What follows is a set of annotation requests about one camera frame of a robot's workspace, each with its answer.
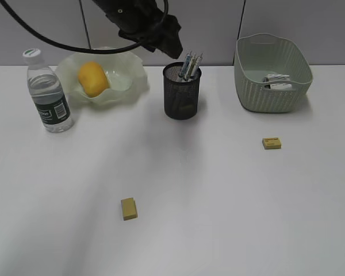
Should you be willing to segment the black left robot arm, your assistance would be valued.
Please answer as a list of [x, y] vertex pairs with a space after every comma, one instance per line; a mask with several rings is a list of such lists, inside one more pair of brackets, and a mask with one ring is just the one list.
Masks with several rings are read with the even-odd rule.
[[123, 51], [143, 47], [150, 52], [158, 49], [172, 59], [181, 55], [181, 26], [176, 16], [168, 13], [168, 1], [163, 2], [163, 10], [158, 8], [155, 1], [97, 0], [94, 3], [119, 28], [121, 38], [134, 42], [122, 48]]

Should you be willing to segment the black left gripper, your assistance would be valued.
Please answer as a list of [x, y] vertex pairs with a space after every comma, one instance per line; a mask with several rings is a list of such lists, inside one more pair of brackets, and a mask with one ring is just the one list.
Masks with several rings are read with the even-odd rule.
[[118, 35], [140, 45], [150, 52], [157, 49], [172, 59], [180, 57], [183, 47], [179, 38], [181, 25], [176, 16], [167, 15], [163, 23], [157, 27], [149, 36], [147, 32], [127, 34], [123, 30], [118, 31]]

